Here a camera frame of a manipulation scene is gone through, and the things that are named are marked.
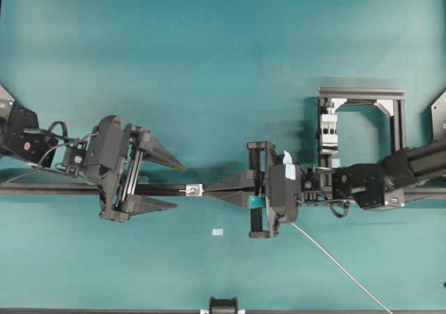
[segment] teal tabletop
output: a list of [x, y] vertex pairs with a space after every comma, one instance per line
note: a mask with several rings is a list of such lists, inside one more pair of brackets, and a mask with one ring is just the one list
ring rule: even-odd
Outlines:
[[[110, 114], [150, 128], [188, 168], [145, 164], [152, 182], [242, 171], [247, 141], [313, 164], [319, 86], [405, 88], [407, 142], [420, 146], [445, 87], [445, 3], [3, 0], [0, 83], [41, 126], [64, 120], [71, 136]], [[340, 114], [341, 165], [390, 152], [377, 108]], [[214, 296], [241, 308], [379, 309], [290, 225], [252, 240], [246, 210], [167, 200], [179, 208], [117, 224], [98, 218], [96, 196], [0, 197], [0, 307], [192, 309]], [[354, 207], [345, 219], [307, 207], [298, 223], [387, 307], [446, 309], [445, 207]]]

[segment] metal bracket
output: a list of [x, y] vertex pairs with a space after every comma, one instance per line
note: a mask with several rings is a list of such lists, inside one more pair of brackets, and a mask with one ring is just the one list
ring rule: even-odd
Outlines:
[[374, 105], [390, 118], [394, 115], [393, 100], [376, 100]]
[[346, 98], [331, 98], [331, 103], [333, 103], [332, 107], [327, 108], [327, 112], [329, 114], [335, 114], [336, 110], [338, 110], [339, 107], [344, 105], [347, 102]]
[[202, 197], [203, 185], [202, 184], [186, 184], [185, 190], [179, 190], [184, 192], [186, 197]]
[[431, 105], [433, 140], [446, 138], [446, 91]]

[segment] white label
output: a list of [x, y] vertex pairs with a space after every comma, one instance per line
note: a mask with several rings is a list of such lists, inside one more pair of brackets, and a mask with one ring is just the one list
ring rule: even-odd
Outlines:
[[223, 228], [212, 229], [212, 236], [223, 236]]
[[295, 165], [290, 153], [284, 150], [285, 177], [289, 180], [295, 180]]

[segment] rectangular metal frame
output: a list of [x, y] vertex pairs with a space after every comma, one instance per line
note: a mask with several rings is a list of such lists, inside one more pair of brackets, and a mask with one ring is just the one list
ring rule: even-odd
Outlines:
[[[406, 96], [404, 89], [320, 87], [318, 94], [318, 127], [320, 127], [321, 124], [321, 114], [325, 114], [323, 105], [325, 102], [330, 101], [331, 99], [347, 99], [347, 101], [340, 106], [341, 108], [375, 105], [379, 100], [393, 101], [392, 113], [389, 113], [390, 147], [392, 152], [406, 147], [406, 128], [404, 121], [404, 102]], [[318, 151], [318, 165], [330, 168], [331, 155], [324, 155]]]

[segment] white cable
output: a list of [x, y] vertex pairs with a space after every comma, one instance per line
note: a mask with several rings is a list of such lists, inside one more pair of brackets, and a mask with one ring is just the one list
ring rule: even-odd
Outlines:
[[343, 267], [341, 265], [341, 263], [339, 263], [336, 258], [334, 258], [333, 256], [331, 256], [331, 254], [322, 246], [320, 245], [310, 234], [308, 234], [307, 232], [305, 232], [305, 230], [301, 229], [301, 227], [299, 227], [298, 225], [296, 225], [295, 223], [291, 223], [291, 225], [293, 225], [295, 228], [297, 228], [303, 235], [305, 235], [306, 238], [308, 238], [311, 242], [314, 243], [315, 246], [317, 246], [329, 259], [331, 259], [331, 261], [333, 261], [333, 263], [335, 265], [338, 266], [338, 268], [340, 268], [342, 270], [343, 273], [345, 273], [352, 281], [354, 281], [364, 292], [366, 292], [377, 304], [379, 304], [379, 306], [383, 307], [385, 309], [386, 312], [388, 312], [389, 314], [394, 314], [390, 309], [388, 309], [386, 306], [384, 306], [379, 300], [377, 300], [377, 298], [375, 298], [375, 296], [373, 294], [371, 294], [368, 289], [366, 289], [355, 277], [353, 277], [351, 275], [350, 272], [347, 271], [347, 269], [345, 267]]

